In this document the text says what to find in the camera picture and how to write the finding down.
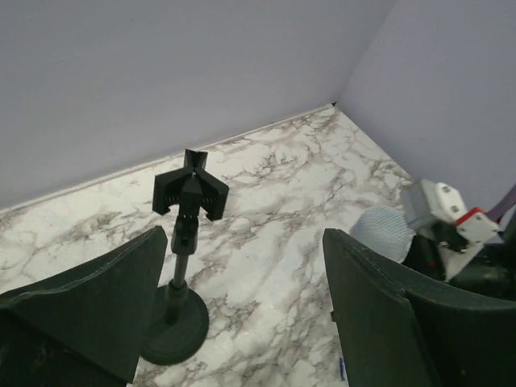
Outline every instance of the white marble surface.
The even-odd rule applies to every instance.
[[[363,209],[395,205],[408,176],[332,106],[206,148],[230,186],[225,218],[202,217],[187,280],[210,310],[202,349],[184,364],[140,361],[135,387],[344,386],[322,250]],[[154,175],[182,155],[0,215],[0,293],[93,259],[177,209],[151,210]],[[161,283],[173,275],[166,258]]]

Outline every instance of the gray wall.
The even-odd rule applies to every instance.
[[[516,2],[398,0],[339,104],[410,174],[487,210],[516,181]]]
[[[394,0],[3,0],[0,208],[333,102]]]

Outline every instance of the marble vein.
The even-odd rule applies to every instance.
[[[187,281],[210,310],[184,364],[139,362],[134,387],[343,386],[322,235],[370,206],[396,206],[408,175],[342,112],[319,112],[207,147],[231,188],[225,217],[201,217]],[[158,173],[182,155],[0,217],[0,293],[93,259],[175,214],[151,211]],[[160,283],[173,275],[169,252]]]

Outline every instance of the marble table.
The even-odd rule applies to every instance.
[[[210,310],[184,364],[139,362],[135,387],[345,386],[331,323],[322,236],[370,206],[396,206],[407,174],[333,106],[203,148],[231,188],[223,220],[201,218],[187,281]],[[151,210],[156,174],[182,155],[0,215],[0,293],[91,260],[177,209]],[[160,283],[173,275],[168,253]]]

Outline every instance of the wall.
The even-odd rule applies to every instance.
[[[514,0],[398,0],[339,105],[411,175],[488,209],[516,181],[514,20]]]
[[[0,208],[336,101],[394,0],[4,0]]]

